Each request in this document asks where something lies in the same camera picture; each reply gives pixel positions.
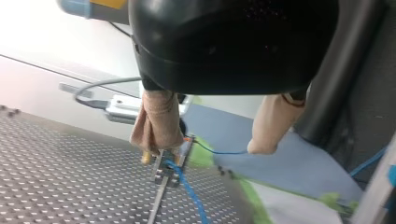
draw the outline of blue cable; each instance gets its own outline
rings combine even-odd
[[[366,169],[367,167],[369,167],[371,164],[373,164],[374,162],[378,161],[379,159],[381,159],[381,157],[384,155],[385,151],[387,150],[386,147],[382,148],[379,152],[377,152],[372,158],[370,158],[369,160],[365,161],[364,163],[362,163],[361,165],[359,165],[358,167],[356,167],[353,171],[351,171],[349,174],[351,176],[355,176],[358,173],[360,173],[362,170]]]
[[[198,145],[203,147],[205,150],[210,151],[213,154],[220,154],[220,155],[243,155],[243,154],[248,154],[247,150],[243,150],[243,151],[239,151],[239,152],[218,152],[218,151],[214,151],[214,150],[204,146],[203,144],[201,144],[198,141],[195,141],[195,143],[197,143]]]
[[[198,212],[199,212],[199,216],[201,217],[202,224],[209,224],[209,221],[207,220],[206,217],[204,206],[202,205],[201,200],[199,200],[198,196],[195,194],[190,184],[187,182],[186,177],[183,175],[183,172],[181,172],[180,168],[172,161],[168,160],[166,161],[166,164],[169,165],[178,174],[180,178],[180,182],[183,184],[187,193],[190,195],[190,197],[192,198],[192,200],[194,201],[194,203],[198,208]]]

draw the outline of metal tool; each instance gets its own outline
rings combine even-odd
[[[181,169],[184,169],[185,161],[188,158],[190,151],[192,149],[193,142],[195,140],[195,136],[191,136],[189,138],[189,142],[185,149],[180,150],[180,156],[178,159],[178,166]],[[160,184],[160,187],[157,191],[157,196],[155,197],[154,205],[152,206],[148,224],[154,224],[155,217],[157,216],[158,211],[160,210],[161,201],[163,195],[166,192],[167,187],[177,188],[180,185],[180,180],[178,174],[174,172],[168,165],[166,164],[167,160],[175,161],[176,156],[172,153],[171,150],[161,150],[161,154],[157,157],[154,165],[154,174],[152,180],[156,184]]]

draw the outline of beige finger pad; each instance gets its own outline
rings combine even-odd
[[[159,149],[181,146],[177,96],[170,91],[145,91],[142,102],[131,143],[155,155]]]
[[[304,105],[291,105],[281,95],[267,95],[253,122],[250,154],[272,154],[293,123],[303,114]]]

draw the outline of perforated metal plate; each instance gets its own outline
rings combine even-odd
[[[0,223],[147,223],[158,186],[137,150],[20,116],[0,113]],[[211,223],[250,223],[231,180],[214,169],[190,167],[186,174]],[[201,223],[182,186],[168,189],[156,222]]]

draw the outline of robotic hand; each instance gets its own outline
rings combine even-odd
[[[304,111],[306,86],[330,44],[336,18],[332,0],[129,1],[134,53],[146,89],[132,142],[154,154],[182,143],[172,91],[267,94],[247,148],[274,153]],[[295,97],[301,91],[303,97]]]

